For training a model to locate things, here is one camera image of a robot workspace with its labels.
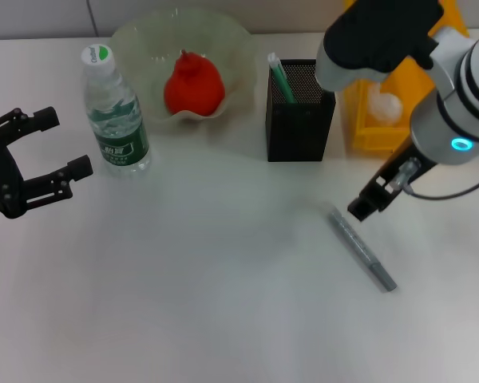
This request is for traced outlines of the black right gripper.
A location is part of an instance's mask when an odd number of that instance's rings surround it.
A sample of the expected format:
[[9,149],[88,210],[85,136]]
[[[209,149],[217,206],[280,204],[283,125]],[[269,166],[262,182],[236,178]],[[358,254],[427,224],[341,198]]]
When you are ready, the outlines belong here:
[[359,222],[376,211],[385,210],[403,187],[437,165],[427,158],[408,137],[347,207]]

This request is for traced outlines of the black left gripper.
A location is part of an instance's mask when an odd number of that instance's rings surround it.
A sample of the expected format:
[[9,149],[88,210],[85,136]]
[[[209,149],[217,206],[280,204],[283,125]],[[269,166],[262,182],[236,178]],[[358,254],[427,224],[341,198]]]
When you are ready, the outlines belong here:
[[22,174],[3,144],[12,144],[34,132],[44,132],[60,124],[53,107],[28,116],[20,108],[0,116],[0,212],[16,219],[27,210],[43,207],[73,197],[69,183],[93,174],[88,156],[70,161],[65,167],[23,183]]

